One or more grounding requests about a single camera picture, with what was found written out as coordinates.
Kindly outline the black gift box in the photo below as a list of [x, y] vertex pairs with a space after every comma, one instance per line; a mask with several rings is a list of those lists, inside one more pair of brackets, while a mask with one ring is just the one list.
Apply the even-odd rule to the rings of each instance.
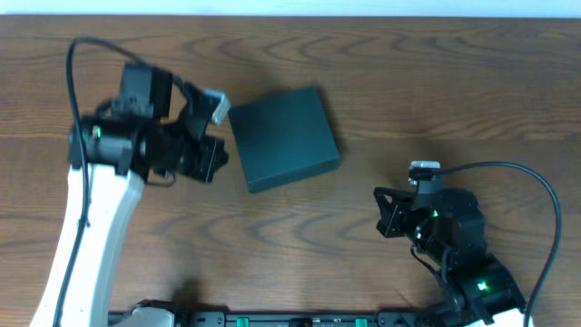
[[340, 149], [315, 87], [238, 105], [229, 120], [250, 193], [327, 173], [340, 164]]

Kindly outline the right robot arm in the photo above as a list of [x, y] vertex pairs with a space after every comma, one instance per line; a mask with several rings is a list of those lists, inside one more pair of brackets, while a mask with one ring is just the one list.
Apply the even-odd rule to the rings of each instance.
[[470, 191], [421, 181], [416, 192], [374, 189], [386, 238], [411, 241], [414, 258], [436, 278], [444, 302], [420, 313], [416, 326], [499, 326], [508, 312], [525, 313], [526, 301], [509, 270], [487, 251], [486, 220]]

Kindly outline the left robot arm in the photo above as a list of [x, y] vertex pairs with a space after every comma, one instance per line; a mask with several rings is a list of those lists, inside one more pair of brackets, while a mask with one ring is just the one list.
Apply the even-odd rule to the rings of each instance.
[[67, 206], [33, 326], [106, 326], [127, 227], [150, 173], [210, 183], [228, 162], [205, 133], [231, 107], [155, 66], [128, 63], [119, 94], [69, 133]]

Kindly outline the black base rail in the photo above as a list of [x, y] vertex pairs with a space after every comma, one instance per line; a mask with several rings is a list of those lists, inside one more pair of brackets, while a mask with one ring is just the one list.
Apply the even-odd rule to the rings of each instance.
[[226, 306], [195, 304], [181, 307], [173, 302], [143, 300], [138, 309], [164, 309], [173, 315], [174, 326], [189, 327], [399, 327], [413, 326], [417, 310], [379, 309], [375, 312], [273, 312], [232, 311]]

